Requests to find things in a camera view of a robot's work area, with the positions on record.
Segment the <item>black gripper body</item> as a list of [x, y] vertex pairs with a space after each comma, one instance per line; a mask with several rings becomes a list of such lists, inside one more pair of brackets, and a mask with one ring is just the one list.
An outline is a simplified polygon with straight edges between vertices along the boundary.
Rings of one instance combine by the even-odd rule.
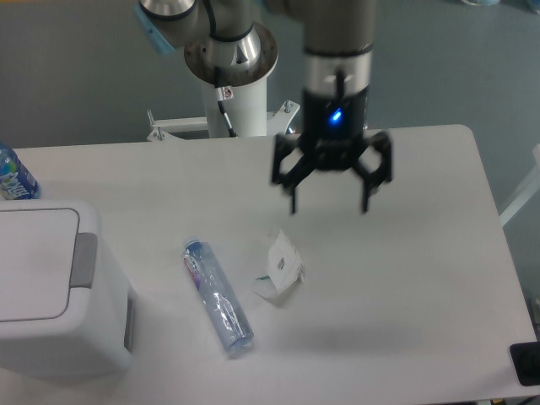
[[368, 90], [337, 99], [303, 91], [304, 130], [299, 146], [316, 170], [352, 168], [367, 149], [364, 139]]

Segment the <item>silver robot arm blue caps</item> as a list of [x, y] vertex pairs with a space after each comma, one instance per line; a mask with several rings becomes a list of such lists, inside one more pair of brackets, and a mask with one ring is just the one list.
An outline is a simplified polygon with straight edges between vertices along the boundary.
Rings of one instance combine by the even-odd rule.
[[373, 1], [137, 1], [154, 48], [179, 51], [212, 138], [273, 139], [270, 181], [290, 198], [314, 172], [351, 170], [362, 211], [392, 180], [392, 141], [368, 135]]

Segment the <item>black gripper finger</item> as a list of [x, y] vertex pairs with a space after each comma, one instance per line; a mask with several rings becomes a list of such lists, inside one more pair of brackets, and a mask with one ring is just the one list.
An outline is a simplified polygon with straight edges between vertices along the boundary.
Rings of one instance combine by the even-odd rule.
[[[316, 158], [312, 150], [305, 148], [303, 135], [293, 137], [278, 133], [273, 138], [273, 160], [271, 183], [281, 186], [283, 193], [289, 197], [290, 213], [297, 213], [297, 186], [316, 168]], [[289, 169], [283, 170], [282, 163], [293, 153], [298, 152], [299, 158]]]
[[393, 180], [393, 146], [389, 132], [380, 131], [370, 138], [362, 140], [360, 155], [368, 149], [373, 149], [380, 155], [380, 164], [374, 170], [369, 170], [358, 158], [352, 169], [362, 179], [362, 196], [360, 200], [361, 213], [369, 210], [369, 200], [375, 189], [383, 183]]

